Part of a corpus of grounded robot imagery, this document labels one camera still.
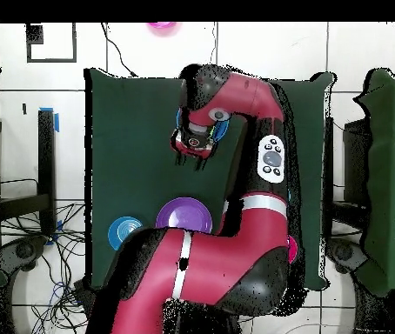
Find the green table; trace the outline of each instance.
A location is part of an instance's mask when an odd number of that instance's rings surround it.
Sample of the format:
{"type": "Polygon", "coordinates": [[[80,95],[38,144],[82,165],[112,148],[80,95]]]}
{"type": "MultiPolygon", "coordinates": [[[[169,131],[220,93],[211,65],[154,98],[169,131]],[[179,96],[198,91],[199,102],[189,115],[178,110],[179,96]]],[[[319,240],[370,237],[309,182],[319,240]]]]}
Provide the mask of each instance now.
{"type": "Polygon", "coordinates": [[[385,69],[372,70],[365,85],[357,101],[368,110],[373,140],[367,182],[372,212],[363,241],[370,260],[356,275],[382,297],[395,290],[395,77],[385,69]]]}
{"type": "MultiPolygon", "coordinates": [[[[176,166],[170,147],[181,80],[114,78],[89,70],[92,85],[92,286],[103,284],[115,251],[108,229],[118,217],[131,216],[153,227],[159,210],[174,197],[194,197],[210,210],[213,231],[219,226],[231,162],[242,143],[242,124],[230,121],[217,155],[203,171],[194,160],[176,166]]],[[[333,75],[311,81],[271,81],[285,90],[294,116],[302,204],[305,286],[321,290],[318,275],[320,196],[325,118],[325,92],[333,75]]]]}

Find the black frame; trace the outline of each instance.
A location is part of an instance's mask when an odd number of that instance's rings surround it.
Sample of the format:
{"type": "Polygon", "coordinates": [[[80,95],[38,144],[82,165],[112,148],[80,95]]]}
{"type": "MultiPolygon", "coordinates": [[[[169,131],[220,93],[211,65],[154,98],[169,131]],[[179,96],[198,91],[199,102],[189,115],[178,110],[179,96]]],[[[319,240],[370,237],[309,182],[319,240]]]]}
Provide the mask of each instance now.
{"type": "Polygon", "coordinates": [[[77,62],[77,30],[76,24],[72,24],[72,58],[71,59],[32,59],[32,45],[43,44],[43,26],[26,24],[26,50],[27,63],[76,63],[77,62]]]}
{"type": "Polygon", "coordinates": [[[52,111],[39,111],[37,194],[8,199],[0,198],[0,222],[39,211],[41,232],[46,237],[51,237],[57,227],[55,186],[54,116],[52,111]]]}

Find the pink bowl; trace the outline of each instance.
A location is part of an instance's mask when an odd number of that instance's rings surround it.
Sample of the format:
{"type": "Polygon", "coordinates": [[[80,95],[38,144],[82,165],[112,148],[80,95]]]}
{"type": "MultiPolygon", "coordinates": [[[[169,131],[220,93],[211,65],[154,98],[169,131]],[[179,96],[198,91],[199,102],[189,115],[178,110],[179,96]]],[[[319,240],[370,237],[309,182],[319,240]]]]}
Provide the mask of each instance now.
{"type": "Polygon", "coordinates": [[[154,22],[148,23],[151,27],[154,28],[169,28],[172,27],[176,22],[154,22]]]}
{"type": "Polygon", "coordinates": [[[295,257],[297,257],[298,253],[298,245],[293,239],[293,237],[289,236],[289,264],[293,263],[295,257]]]}

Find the silver stripe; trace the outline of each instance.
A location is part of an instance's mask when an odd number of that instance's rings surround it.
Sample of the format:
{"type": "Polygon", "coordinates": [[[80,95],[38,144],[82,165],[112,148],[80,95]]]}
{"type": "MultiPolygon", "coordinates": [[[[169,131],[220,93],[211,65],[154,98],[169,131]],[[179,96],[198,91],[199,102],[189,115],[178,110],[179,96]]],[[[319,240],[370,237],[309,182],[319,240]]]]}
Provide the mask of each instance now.
{"type": "MultiPolygon", "coordinates": [[[[191,251],[191,233],[189,231],[184,232],[184,241],[182,242],[182,250],[180,251],[180,258],[189,258],[191,251]]],[[[177,265],[176,279],[174,281],[174,288],[172,298],[179,299],[182,293],[182,288],[184,287],[185,273],[179,269],[179,264],[177,265]]]]}
{"type": "MultiPolygon", "coordinates": [[[[287,218],[287,205],[279,198],[266,195],[252,195],[243,198],[243,210],[249,209],[268,209],[273,210],[287,218]]],[[[228,203],[225,201],[223,214],[227,211],[228,203]]]]}

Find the chair wheel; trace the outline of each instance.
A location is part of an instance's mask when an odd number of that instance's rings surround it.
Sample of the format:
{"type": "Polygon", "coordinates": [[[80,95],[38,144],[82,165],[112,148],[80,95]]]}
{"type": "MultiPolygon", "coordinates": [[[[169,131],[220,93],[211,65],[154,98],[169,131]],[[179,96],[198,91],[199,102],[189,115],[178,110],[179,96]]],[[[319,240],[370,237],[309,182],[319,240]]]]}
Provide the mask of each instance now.
{"type": "Polygon", "coordinates": [[[22,271],[31,271],[32,269],[34,269],[37,266],[37,261],[34,260],[30,263],[28,263],[27,265],[25,265],[23,268],[21,268],[22,271]]]}
{"type": "Polygon", "coordinates": [[[335,270],[340,274],[348,274],[349,271],[343,265],[335,264],[335,270]]]}

